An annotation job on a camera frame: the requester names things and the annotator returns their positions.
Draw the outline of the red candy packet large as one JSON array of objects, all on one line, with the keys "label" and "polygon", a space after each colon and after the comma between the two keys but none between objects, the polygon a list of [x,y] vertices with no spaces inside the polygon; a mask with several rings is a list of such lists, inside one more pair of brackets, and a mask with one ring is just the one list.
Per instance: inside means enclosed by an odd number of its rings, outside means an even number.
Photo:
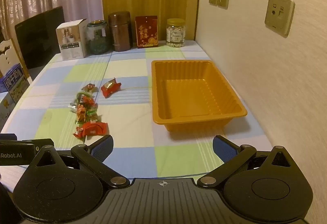
[{"label": "red candy packet large", "polygon": [[86,136],[106,135],[108,131],[107,123],[103,122],[86,122],[82,126],[76,127],[76,131],[73,135],[78,138],[84,138]]}]

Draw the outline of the green candy packet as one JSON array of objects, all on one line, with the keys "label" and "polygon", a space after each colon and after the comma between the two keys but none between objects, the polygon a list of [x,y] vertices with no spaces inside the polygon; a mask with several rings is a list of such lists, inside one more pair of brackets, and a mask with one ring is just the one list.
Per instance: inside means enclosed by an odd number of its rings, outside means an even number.
[{"label": "green candy packet", "polygon": [[86,111],[86,119],[89,122],[98,122],[99,117],[97,115],[97,109],[89,109]]}]

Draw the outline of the green black snack tube packet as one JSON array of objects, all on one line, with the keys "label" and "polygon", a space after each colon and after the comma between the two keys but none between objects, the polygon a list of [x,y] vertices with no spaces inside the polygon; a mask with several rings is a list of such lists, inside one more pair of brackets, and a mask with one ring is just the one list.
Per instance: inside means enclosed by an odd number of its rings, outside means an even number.
[{"label": "green black snack tube packet", "polygon": [[86,121],[87,110],[93,105],[94,100],[88,92],[78,92],[75,99],[76,104],[76,123],[84,124]]}]

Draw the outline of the white blue carton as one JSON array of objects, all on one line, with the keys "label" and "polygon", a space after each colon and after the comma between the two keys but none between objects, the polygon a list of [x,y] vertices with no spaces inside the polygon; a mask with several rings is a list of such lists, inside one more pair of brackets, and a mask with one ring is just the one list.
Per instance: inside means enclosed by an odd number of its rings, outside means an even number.
[{"label": "white blue carton", "polygon": [[0,130],[3,129],[12,110],[15,108],[15,102],[8,92],[0,94]]}]

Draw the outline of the brown small snack packet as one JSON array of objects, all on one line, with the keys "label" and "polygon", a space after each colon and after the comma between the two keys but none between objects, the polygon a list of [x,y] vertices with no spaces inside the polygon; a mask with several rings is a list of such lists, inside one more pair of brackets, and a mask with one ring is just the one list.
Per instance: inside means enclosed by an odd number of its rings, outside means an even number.
[{"label": "brown small snack packet", "polygon": [[86,86],[82,87],[82,91],[88,92],[88,93],[93,93],[97,91],[97,87],[95,84],[89,83]]}]

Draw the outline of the blue milk carton box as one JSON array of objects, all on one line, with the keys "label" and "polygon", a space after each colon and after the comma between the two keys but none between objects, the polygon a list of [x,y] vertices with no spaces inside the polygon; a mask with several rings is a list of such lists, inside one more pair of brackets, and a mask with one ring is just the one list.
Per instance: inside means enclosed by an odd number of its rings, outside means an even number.
[{"label": "blue milk carton box", "polygon": [[1,93],[8,92],[12,100],[18,103],[24,92],[29,87],[29,82],[26,79],[22,66],[18,63],[1,77],[0,81]]}]

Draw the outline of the red square snack packet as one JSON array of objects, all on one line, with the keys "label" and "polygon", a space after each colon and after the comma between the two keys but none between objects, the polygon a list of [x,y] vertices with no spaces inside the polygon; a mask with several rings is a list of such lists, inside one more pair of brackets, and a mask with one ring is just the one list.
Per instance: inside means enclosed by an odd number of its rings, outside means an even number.
[{"label": "red square snack packet", "polygon": [[113,78],[107,81],[102,87],[101,91],[105,98],[108,98],[113,93],[117,92],[120,89],[121,83],[116,81],[116,78]]}]

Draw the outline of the orange plastic tray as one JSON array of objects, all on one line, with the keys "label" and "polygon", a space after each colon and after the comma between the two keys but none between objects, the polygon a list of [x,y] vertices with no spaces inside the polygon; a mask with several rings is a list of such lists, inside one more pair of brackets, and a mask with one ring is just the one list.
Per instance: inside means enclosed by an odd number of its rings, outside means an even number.
[{"label": "orange plastic tray", "polygon": [[209,60],[151,63],[152,118],[172,133],[215,132],[247,110]]}]

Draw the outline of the white wooden chair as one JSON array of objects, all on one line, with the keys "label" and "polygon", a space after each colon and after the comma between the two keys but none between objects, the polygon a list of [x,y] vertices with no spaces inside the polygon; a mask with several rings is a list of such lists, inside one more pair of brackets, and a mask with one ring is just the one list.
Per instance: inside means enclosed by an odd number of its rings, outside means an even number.
[{"label": "white wooden chair", "polygon": [[32,84],[32,79],[29,75],[26,64],[19,56],[15,43],[12,39],[1,42],[1,55],[0,55],[0,75],[1,77],[5,76],[5,74],[16,64],[20,64],[23,70],[23,73],[28,80],[29,84]]}]

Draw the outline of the dark green glass jar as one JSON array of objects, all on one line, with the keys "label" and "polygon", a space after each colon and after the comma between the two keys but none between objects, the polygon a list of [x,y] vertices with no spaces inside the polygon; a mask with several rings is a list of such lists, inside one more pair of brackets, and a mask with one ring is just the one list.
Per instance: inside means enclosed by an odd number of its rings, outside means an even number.
[{"label": "dark green glass jar", "polygon": [[109,50],[106,27],[107,23],[104,20],[94,20],[87,24],[87,47],[91,54],[100,55]]}]

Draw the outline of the white product box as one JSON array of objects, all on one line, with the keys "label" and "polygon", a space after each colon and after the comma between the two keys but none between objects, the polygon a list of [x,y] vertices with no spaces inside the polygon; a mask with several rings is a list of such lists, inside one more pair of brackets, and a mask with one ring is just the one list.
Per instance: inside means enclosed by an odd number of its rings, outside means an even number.
[{"label": "white product box", "polygon": [[81,19],[65,22],[57,27],[58,45],[64,61],[81,59],[87,56],[87,24],[87,19]]}]

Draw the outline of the brown metal canister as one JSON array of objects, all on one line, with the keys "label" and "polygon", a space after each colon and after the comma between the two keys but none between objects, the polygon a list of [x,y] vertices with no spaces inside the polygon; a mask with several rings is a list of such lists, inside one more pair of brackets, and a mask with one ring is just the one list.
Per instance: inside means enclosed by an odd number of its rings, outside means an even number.
[{"label": "brown metal canister", "polygon": [[109,14],[108,21],[115,51],[130,50],[133,45],[130,12],[119,11]]}]

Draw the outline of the red festive box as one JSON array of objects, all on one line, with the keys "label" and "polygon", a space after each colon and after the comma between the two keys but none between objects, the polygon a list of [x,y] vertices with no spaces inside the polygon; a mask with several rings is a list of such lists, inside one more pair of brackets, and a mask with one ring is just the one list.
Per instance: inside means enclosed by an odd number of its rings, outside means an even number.
[{"label": "red festive box", "polygon": [[157,47],[159,45],[157,16],[136,16],[135,29],[138,48]]}]

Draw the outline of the clear jar yellow lid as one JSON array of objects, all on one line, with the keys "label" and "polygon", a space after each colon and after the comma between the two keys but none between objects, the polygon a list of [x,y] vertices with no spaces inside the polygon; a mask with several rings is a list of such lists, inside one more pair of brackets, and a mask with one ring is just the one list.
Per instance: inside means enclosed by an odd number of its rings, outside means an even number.
[{"label": "clear jar yellow lid", "polygon": [[169,18],[166,25],[166,43],[170,47],[182,47],[185,42],[185,20]]}]

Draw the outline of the wall network outlet plate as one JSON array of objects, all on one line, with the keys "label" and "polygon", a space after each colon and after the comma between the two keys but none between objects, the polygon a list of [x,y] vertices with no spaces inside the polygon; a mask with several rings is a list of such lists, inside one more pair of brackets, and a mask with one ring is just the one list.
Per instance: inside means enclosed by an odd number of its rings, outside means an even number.
[{"label": "wall network outlet plate", "polygon": [[292,0],[268,0],[264,24],[283,37],[288,37],[295,10]]}]

